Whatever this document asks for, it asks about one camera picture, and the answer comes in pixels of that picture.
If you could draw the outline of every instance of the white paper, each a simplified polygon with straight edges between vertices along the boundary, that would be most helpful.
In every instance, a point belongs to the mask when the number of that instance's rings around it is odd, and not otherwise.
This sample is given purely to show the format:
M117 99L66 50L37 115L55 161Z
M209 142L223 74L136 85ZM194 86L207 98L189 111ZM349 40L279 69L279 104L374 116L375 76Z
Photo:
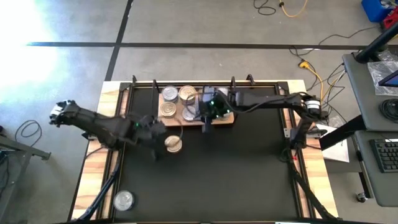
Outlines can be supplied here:
M317 124L317 128L327 130L327 133L324 134L323 136L331 133L336 129L322 124ZM323 150L322 154L323 158L325 159L331 159L341 162L349 162L347 140L343 140L335 144L334 146Z

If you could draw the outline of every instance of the concrete floor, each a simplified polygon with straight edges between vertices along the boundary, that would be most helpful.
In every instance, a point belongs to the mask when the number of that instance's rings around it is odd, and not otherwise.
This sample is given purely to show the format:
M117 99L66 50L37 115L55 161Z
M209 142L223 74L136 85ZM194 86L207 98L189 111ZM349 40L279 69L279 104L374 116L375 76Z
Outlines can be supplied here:
M287 1L297 12L303 1ZM113 48L23 47L26 42L114 42L127 0L35 1L17 6L11 2L2 16L12 18L0 37L4 65L0 82L0 124L8 136L27 119L36 119L43 137L36 147L52 152L49 161L33 158L12 204L10 222L55 223L67 219L87 141L74 127L56 128L48 115L60 100L73 99L95 110ZM359 0L310 1L306 11L289 19L277 9L261 16L251 0L135 0L123 42L202 42L256 44L317 44L331 34L350 35L375 26L367 20ZM377 29L352 39L334 37L327 44L365 45ZM326 78L351 50L316 50L305 56ZM137 49L121 48L112 80L229 80L303 79L314 77L297 67L299 59L288 50L244 49ZM346 118L359 114L349 80L332 105ZM319 88L311 93L319 95ZM396 208L381 208L374 200L356 203L360 192L355 174L331 174L330 181L340 217L347 220L394 223Z

